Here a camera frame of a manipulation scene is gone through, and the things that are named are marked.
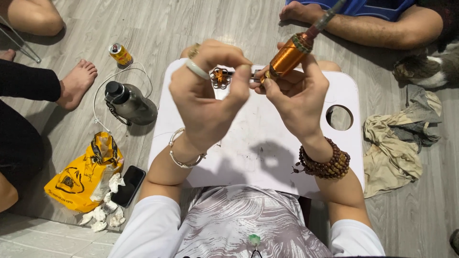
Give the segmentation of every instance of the red and yellow can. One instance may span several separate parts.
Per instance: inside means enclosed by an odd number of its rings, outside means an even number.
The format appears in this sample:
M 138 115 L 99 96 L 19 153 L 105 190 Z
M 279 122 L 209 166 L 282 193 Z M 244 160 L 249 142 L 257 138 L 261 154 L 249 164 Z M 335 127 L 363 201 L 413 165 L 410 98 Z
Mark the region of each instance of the red and yellow can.
M 108 47 L 108 52 L 120 65 L 130 65 L 134 61 L 131 54 L 119 43 L 113 43 Z

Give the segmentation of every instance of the foot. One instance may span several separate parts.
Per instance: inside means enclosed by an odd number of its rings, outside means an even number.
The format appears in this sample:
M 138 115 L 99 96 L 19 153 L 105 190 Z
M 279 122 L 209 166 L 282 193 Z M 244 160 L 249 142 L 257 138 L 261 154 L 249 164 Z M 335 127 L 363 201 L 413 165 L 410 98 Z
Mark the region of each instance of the foot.
M 302 5 L 300 2 L 293 1 L 284 6 L 280 11 L 279 18 L 284 20 L 297 20 L 301 22 L 314 23 L 324 11 L 319 4 Z
M 67 74 L 61 81 L 61 97 L 56 101 L 58 105 L 73 110 L 78 107 L 86 91 L 97 77 L 95 65 L 84 59 Z
M 7 61 L 13 61 L 15 56 L 16 56 L 16 51 L 14 51 L 13 49 L 8 49 L 0 56 L 0 59 L 7 60 Z

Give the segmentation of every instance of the silver bracelet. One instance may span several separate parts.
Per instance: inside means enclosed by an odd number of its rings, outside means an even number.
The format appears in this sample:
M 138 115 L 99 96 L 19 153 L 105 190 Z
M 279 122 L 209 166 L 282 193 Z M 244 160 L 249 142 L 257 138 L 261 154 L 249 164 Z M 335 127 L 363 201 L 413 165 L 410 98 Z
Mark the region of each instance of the silver bracelet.
M 177 136 L 177 134 L 179 134 L 179 133 L 181 133 L 181 132 L 183 132 L 183 131 L 185 131 L 185 127 L 182 127 L 182 128 L 180 128 L 180 129 L 178 129 L 177 131 L 175 131 L 175 132 L 172 134 L 171 140 L 169 141 L 169 146 L 171 146 L 171 148 L 172 148 L 172 146 L 174 145 L 175 136 Z M 192 167 L 196 166 L 197 164 L 199 164 L 199 162 L 201 162 L 201 160 L 202 160 L 203 158 L 206 158 L 207 153 L 199 154 L 198 160 L 197 160 L 195 163 L 191 164 L 191 165 L 188 165 L 188 164 L 185 164 L 185 163 L 182 163 L 182 162 L 178 161 L 178 160 L 174 157 L 174 151 L 173 151 L 173 150 L 169 151 L 169 155 L 171 156 L 171 158 L 172 158 L 172 160 L 175 162 L 175 164 L 177 164 L 179 167 L 181 167 L 181 168 L 192 168 Z

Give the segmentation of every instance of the black phone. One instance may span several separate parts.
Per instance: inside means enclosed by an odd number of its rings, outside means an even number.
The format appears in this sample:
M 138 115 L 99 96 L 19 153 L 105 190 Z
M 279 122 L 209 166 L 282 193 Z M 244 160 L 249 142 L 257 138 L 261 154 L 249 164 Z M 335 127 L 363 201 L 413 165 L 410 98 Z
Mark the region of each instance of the black phone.
M 123 176 L 125 185 L 118 185 L 118 192 L 113 193 L 112 201 L 124 208 L 129 206 L 145 176 L 145 171 L 136 166 L 130 166 Z

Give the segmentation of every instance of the gold ring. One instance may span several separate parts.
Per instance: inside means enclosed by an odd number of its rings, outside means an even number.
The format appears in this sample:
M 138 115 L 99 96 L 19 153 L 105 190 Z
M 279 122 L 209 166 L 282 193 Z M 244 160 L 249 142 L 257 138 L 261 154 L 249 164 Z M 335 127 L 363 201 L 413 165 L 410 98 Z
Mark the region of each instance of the gold ring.
M 195 56 L 199 53 L 198 47 L 199 47 L 200 45 L 201 45 L 201 44 L 199 44 L 199 43 L 195 43 L 195 44 L 191 47 L 190 51 L 188 52 L 188 58 L 189 58 L 189 59 L 193 59 L 193 57 L 195 57 Z

